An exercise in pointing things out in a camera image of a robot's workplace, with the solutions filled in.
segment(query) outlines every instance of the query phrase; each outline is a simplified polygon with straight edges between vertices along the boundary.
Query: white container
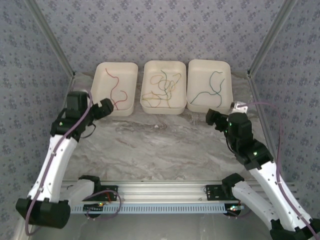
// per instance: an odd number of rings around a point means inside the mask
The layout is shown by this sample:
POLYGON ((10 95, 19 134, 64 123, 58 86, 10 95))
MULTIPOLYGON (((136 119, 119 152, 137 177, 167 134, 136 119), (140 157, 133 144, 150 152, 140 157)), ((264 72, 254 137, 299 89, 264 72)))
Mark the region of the white container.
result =
POLYGON ((187 108, 227 114, 234 101, 230 65, 224 61, 194 59, 189 62, 187 108))
POLYGON ((181 114, 187 104, 186 65, 180 61, 148 61, 140 103, 148 114, 181 114))
POLYGON ((93 103, 108 98, 110 116, 129 116, 134 111, 138 66, 133 62, 102 62, 95 70, 91 87, 93 103))

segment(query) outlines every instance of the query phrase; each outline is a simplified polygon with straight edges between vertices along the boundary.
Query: wall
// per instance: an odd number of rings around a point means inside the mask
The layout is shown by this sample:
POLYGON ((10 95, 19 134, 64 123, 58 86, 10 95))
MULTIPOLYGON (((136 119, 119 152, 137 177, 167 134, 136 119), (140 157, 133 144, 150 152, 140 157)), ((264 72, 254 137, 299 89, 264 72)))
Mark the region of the wall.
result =
POLYGON ((15 204, 35 182, 51 122, 69 84, 22 0, 0 1, 0 239, 10 239, 15 204))
MULTIPOLYGON (((283 171, 301 203, 320 218, 320 2, 299 1, 254 76, 262 100, 276 104, 284 126, 283 171)), ((265 109, 274 142, 278 117, 265 109)))
POLYGON ((76 72, 192 59, 247 70, 283 0, 37 0, 76 72))

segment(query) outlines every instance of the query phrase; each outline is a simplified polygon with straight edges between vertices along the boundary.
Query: marble surface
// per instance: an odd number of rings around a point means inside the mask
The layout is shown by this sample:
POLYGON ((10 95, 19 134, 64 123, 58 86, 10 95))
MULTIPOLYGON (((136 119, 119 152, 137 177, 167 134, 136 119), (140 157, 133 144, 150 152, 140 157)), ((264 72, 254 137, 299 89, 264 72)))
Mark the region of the marble surface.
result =
MULTIPOLYGON (((83 174, 102 180, 221 180, 239 173, 252 179, 228 150, 223 133, 205 122, 205 113, 147 114, 140 105, 143 73, 138 74, 134 112, 95 122, 92 136, 81 139, 65 179, 83 174)), ((77 74, 73 89, 90 89, 92 78, 77 74)), ((235 101, 252 102, 248 80, 232 75, 235 101)), ((265 143, 256 109, 248 112, 256 139, 265 143)), ((83 135, 90 133, 88 128, 83 135)))

